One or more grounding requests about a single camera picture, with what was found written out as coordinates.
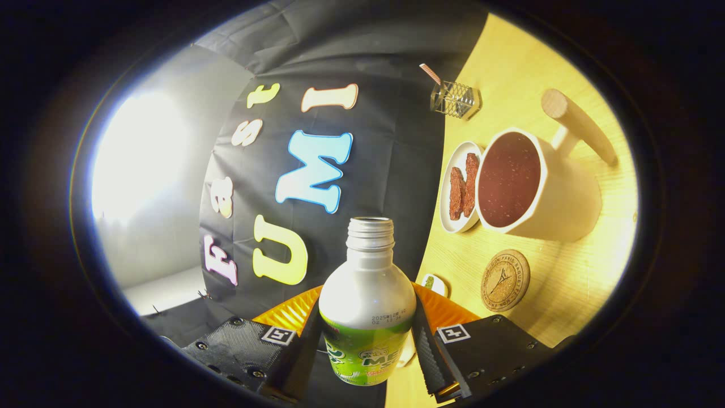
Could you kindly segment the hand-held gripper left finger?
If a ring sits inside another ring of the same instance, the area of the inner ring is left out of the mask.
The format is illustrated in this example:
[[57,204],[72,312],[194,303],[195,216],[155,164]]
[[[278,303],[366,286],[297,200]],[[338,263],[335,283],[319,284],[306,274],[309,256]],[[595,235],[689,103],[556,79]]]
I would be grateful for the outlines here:
[[255,318],[231,317],[181,351],[246,392],[297,403],[318,351],[322,289],[307,290]]

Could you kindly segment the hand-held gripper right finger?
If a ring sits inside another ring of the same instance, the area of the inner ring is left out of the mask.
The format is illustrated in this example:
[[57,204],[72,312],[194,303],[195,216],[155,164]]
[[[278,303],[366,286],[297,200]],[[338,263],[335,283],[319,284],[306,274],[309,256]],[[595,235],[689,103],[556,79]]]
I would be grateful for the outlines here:
[[483,400],[558,352],[503,315],[481,318],[427,287],[412,288],[412,336],[425,387],[438,403]]

